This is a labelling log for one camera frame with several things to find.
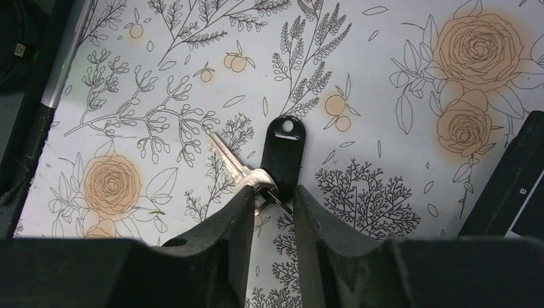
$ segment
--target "floral patterned surface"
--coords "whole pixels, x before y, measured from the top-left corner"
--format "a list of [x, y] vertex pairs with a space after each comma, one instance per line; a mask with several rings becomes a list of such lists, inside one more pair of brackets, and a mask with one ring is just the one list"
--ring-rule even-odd
[[[94, 0], [15, 237], [201, 223], [258, 167], [268, 123], [308, 138], [300, 183], [383, 240], [455, 236], [544, 109], [541, 1]], [[246, 307], [301, 307], [293, 218], [255, 218]]]

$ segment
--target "key tag hole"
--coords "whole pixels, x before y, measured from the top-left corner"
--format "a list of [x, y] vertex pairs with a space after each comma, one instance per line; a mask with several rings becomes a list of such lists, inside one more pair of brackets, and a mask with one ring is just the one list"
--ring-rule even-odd
[[285, 120], [285, 122], [282, 124], [282, 129], [284, 132], [289, 133], [291, 130], [293, 130], [293, 122], [290, 120]]
[[[285, 133], [291, 133], [293, 131], [294, 124], [290, 120], [285, 120], [282, 123], [282, 129]], [[284, 138], [284, 139], [291, 139], [291, 140], [298, 140], [298, 137], [290, 136], [282, 133], [276, 133], [276, 137], [278, 138]]]

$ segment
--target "key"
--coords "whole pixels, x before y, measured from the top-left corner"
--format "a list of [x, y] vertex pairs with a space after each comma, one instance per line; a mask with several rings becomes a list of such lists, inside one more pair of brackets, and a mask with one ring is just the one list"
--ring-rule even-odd
[[[223, 162], [225, 163], [225, 167], [232, 175], [232, 178], [234, 179], [234, 182], [236, 182], [236, 191], [237, 193], [240, 189], [242, 189], [245, 185], [250, 185], [255, 188], [255, 193], [261, 193], [266, 192], [267, 196], [264, 196], [266, 199], [269, 199], [272, 197], [275, 202], [278, 202], [278, 198], [275, 197], [275, 195], [278, 193], [278, 187], [276, 186], [276, 183], [272, 179], [272, 177], [266, 172], [265, 170], [258, 168], [251, 170], [250, 168], [242, 165], [240, 161], [232, 154], [232, 152], [228, 149], [228, 147], [224, 144], [224, 142], [221, 140], [220, 136], [216, 133], [210, 134], [210, 146], [214, 150], [216, 154], [221, 156], [221, 159], [223, 159]], [[255, 209], [255, 215], [259, 214], [259, 212], [268, 204], [270, 203], [264, 203], [261, 207], [258, 209]], [[279, 203], [281, 207], [283, 207], [286, 210], [289, 210], [289, 207], [284, 205], [283, 203]]]

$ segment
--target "black key tag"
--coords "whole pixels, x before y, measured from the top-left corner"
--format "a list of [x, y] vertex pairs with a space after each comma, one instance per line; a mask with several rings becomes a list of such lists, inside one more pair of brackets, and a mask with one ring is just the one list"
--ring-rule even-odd
[[306, 129], [292, 116], [282, 115], [268, 126], [260, 167], [266, 170], [278, 186], [278, 199], [287, 203], [298, 185]]

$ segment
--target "orange rose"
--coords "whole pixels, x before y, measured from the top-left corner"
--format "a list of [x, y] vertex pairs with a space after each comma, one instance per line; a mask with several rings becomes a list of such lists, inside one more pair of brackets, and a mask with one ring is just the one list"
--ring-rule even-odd
[[102, 219], [119, 221], [128, 217], [138, 200], [140, 188], [136, 168], [123, 156], [93, 158], [85, 169], [85, 198]]
[[497, 15], [448, 21], [438, 38], [434, 59], [464, 88], [495, 90], [517, 77], [523, 45], [512, 25]]
[[488, 101], [480, 90], [465, 93], [451, 102], [438, 120], [438, 141], [448, 151], [467, 157], [487, 145], [491, 118]]

